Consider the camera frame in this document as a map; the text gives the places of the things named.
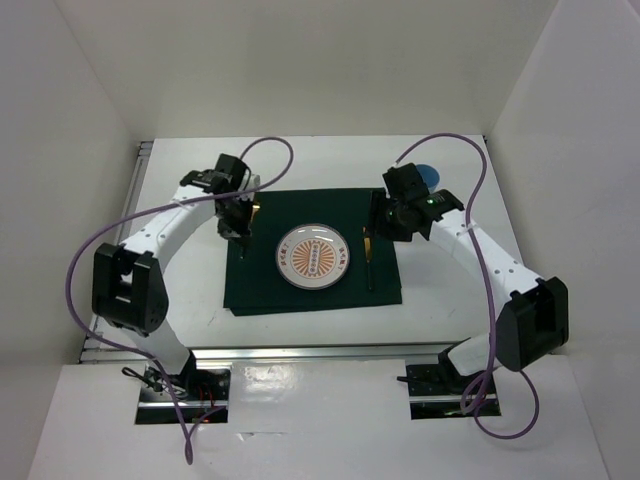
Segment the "gold fork dark handle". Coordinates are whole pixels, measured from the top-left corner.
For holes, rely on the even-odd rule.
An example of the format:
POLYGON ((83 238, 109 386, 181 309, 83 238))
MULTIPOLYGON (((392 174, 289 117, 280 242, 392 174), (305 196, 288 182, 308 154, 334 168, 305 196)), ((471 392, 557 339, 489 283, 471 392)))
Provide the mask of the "gold fork dark handle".
POLYGON ((260 211, 260 204, 254 201, 250 202, 250 208, 247 210, 245 232, 242 234, 241 240, 240 240, 240 258, 242 260, 245 259, 248 249, 251 245, 252 224, 259 211, 260 211))

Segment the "gold knife dark handle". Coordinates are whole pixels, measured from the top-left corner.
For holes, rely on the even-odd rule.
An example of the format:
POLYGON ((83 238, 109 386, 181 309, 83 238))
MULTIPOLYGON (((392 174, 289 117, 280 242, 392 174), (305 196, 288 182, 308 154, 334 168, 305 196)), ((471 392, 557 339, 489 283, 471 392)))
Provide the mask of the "gold knife dark handle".
POLYGON ((369 291, 373 291, 375 284, 374 284, 374 276, 373 276, 373 268, 372 268, 372 259, 373 259, 372 237, 366 227, 363 228, 363 243, 364 243, 364 251, 365 251, 365 261, 366 261, 367 288, 369 291))

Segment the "blue plastic cup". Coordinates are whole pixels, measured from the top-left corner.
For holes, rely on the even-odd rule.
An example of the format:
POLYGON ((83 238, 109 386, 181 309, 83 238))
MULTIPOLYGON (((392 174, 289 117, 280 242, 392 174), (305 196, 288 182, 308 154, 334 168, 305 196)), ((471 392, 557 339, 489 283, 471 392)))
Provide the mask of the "blue plastic cup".
POLYGON ((427 164, 417 164, 416 169, 429 191, 436 191, 441 179, 438 170, 427 164))

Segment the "dark green cloth placemat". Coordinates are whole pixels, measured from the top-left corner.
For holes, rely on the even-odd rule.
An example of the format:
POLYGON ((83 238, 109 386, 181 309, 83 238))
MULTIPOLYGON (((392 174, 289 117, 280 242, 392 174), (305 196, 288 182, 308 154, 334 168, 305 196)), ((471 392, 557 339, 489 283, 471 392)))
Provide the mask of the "dark green cloth placemat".
POLYGON ((228 248, 224 307, 252 316, 401 303, 393 243, 364 238, 371 194, 363 188, 257 194, 249 247, 228 248))

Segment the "white plate orange sunburst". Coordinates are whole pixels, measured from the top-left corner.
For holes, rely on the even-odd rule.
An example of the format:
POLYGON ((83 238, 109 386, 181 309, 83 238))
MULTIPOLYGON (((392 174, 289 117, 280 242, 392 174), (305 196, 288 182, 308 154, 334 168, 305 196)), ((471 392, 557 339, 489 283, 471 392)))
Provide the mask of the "white plate orange sunburst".
POLYGON ((302 290, 323 290, 346 274, 350 248, 344 236, 324 224, 305 224, 284 234, 276 247, 276 267, 290 285, 302 290))

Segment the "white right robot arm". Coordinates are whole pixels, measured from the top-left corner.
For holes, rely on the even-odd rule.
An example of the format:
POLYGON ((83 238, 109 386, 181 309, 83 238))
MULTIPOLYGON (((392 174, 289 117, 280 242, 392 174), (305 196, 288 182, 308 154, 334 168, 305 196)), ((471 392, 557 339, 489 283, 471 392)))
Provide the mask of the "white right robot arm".
POLYGON ((386 190, 371 195, 368 238, 409 242, 419 234, 458 262, 485 289, 489 331, 461 341, 440 357, 436 379, 460 391, 487 367, 519 372, 569 339, 568 288, 527 268, 471 218, 450 191, 428 189, 414 164, 383 175, 386 190))

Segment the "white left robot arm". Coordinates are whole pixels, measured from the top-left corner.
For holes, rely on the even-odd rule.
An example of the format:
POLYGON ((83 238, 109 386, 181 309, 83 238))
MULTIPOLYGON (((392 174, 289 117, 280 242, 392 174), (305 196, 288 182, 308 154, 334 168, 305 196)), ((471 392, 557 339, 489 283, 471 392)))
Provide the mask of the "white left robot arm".
POLYGON ((176 399, 198 387, 195 356, 167 320, 169 295, 164 271, 184 243, 209 220, 221 238, 245 250, 254 216, 253 190, 260 184, 241 159, 222 154, 214 168, 190 171, 168 208, 118 245, 94 253, 92 308, 164 370, 162 386, 176 399))

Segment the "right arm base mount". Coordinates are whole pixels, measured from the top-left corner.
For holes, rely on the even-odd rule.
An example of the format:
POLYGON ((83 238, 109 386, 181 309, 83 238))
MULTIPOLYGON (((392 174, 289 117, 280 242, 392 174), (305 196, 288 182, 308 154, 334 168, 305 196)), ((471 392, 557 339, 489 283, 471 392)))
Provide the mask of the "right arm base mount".
POLYGON ((462 377, 440 364, 413 364, 396 380, 407 387, 412 420, 454 419, 472 416, 462 412, 460 402, 465 388, 480 376, 462 377))

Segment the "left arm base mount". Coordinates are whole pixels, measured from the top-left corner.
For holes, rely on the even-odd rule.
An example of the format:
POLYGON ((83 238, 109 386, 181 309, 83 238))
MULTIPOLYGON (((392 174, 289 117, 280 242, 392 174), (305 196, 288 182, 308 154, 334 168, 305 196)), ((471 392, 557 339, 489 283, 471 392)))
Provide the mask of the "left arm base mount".
MULTIPOLYGON (((147 366, 139 373, 131 367, 123 367, 121 373, 140 384, 136 425, 179 423, 169 387, 156 368, 147 366)), ((230 386, 231 369, 227 366, 197 370, 196 378, 190 384, 173 379, 174 394, 185 423, 227 423, 230 386)))

